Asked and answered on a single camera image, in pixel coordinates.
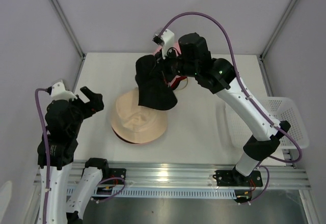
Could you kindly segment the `red baseball cap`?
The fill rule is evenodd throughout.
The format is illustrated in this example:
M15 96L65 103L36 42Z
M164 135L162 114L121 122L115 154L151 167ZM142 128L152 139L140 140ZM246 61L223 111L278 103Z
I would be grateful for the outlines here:
M168 83L168 85L172 90L175 90L180 85L180 82L183 80L186 80L186 79L187 79L186 76L178 76L177 75L172 79L171 82Z

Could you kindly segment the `light pink hat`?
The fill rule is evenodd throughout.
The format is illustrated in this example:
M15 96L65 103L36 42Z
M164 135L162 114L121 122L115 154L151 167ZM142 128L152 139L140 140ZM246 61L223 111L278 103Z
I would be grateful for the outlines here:
M180 50L179 44L177 42L174 43L173 47L177 50L178 54L181 54L181 50ZM153 52L153 54L158 53L161 49L162 49L162 47L159 45L157 47L157 49Z

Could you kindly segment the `black cap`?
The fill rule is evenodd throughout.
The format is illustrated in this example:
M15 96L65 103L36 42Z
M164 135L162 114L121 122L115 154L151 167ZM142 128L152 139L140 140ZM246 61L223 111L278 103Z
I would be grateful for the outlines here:
M135 70L139 106L162 111L176 106L178 100L173 90L166 84L154 55L148 54L140 57L135 63Z

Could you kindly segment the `black hat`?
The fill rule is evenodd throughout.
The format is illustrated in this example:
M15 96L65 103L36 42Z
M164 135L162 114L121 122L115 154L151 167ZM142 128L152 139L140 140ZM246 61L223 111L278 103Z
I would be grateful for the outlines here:
M132 145L136 145L137 143L133 143L133 142L130 142L130 141L128 141L128 140L126 140L126 139L124 139L124 138L122 138L115 130L113 130L113 132L114 132L114 134L116 135L116 137L118 138L118 139L120 139L121 141L123 141L123 142L126 142L126 143L128 143L128 144L132 144Z

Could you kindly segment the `beige bucket hat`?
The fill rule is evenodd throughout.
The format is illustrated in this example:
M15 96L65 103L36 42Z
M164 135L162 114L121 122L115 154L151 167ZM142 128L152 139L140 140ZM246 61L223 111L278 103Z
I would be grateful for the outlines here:
M138 105L137 88L117 97L110 112L110 124L122 138L144 143L160 138L168 127L166 111Z

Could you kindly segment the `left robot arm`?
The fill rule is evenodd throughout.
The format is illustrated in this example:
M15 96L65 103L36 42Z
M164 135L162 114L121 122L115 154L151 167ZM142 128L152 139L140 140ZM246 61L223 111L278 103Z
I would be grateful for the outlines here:
M70 199L67 199L68 178L82 122L104 109L103 95L82 87L81 92L89 99L83 102L65 88L46 91L59 97L53 98L46 114L40 116L43 132L37 152L42 189L38 223L83 223L96 185L109 180L108 162L103 158L86 161L82 178Z

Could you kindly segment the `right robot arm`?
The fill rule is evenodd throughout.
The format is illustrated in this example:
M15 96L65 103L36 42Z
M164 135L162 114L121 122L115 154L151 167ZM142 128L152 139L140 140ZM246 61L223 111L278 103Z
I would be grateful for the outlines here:
M161 46L155 55L165 76L193 77L197 83L226 102L246 123L252 132L243 147L243 154L231 171L227 182L235 186L246 184L258 163L270 157L279 147L280 140L290 129L287 121L273 119L267 110L237 79L235 66L228 60L215 59L208 50L205 38L190 33L178 40L175 51L174 33L164 31L153 41Z

